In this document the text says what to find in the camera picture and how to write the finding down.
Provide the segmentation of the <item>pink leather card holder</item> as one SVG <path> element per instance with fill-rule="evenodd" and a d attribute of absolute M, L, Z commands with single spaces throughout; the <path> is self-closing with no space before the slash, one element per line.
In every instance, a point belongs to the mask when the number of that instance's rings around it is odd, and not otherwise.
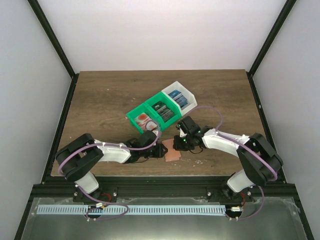
<path fill-rule="evenodd" d="M 167 148 L 167 153 L 164 155 L 166 162 L 178 161 L 181 158 L 181 153 L 174 149 L 174 139 L 166 139 L 162 144 Z"/>

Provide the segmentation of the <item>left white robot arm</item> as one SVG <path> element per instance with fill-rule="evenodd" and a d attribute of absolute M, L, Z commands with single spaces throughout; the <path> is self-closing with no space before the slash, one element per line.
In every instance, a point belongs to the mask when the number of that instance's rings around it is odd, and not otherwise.
<path fill-rule="evenodd" d="M 107 143 L 96 140 L 85 133 L 60 149 L 55 159 L 58 173 L 75 183 L 89 201 L 112 200 L 108 190 L 100 186 L 91 172 L 99 162 L 118 164 L 136 164 L 140 158 L 162 158 L 168 152 L 167 147 L 158 142 L 158 131 L 145 131 L 138 138 L 131 138 L 121 143 Z"/>

